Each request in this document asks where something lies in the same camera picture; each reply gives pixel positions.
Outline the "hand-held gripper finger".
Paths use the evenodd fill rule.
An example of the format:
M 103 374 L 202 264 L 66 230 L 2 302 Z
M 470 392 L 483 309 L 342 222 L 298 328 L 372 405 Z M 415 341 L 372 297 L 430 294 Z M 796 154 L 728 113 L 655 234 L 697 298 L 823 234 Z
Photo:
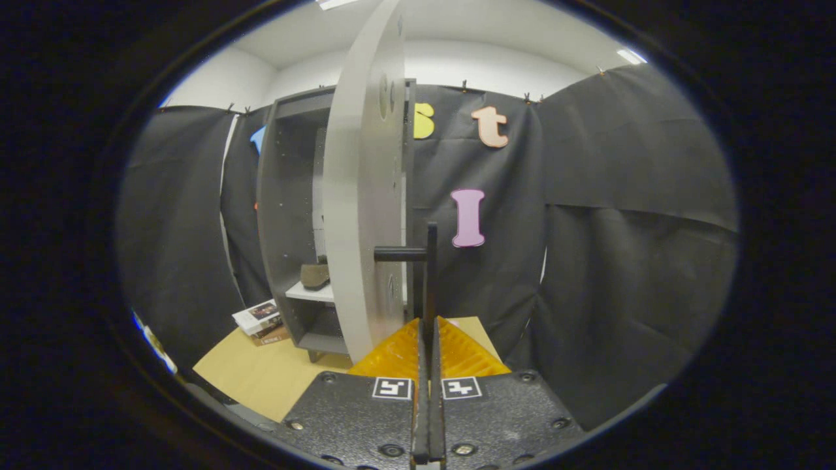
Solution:
M 436 318 L 431 350 L 430 457 L 442 469 L 521 469 L 585 439 L 538 372 L 510 371 L 448 319 Z
M 326 468 L 427 463 L 424 336 L 422 320 L 412 319 L 348 372 L 320 372 L 278 422 L 278 440 Z

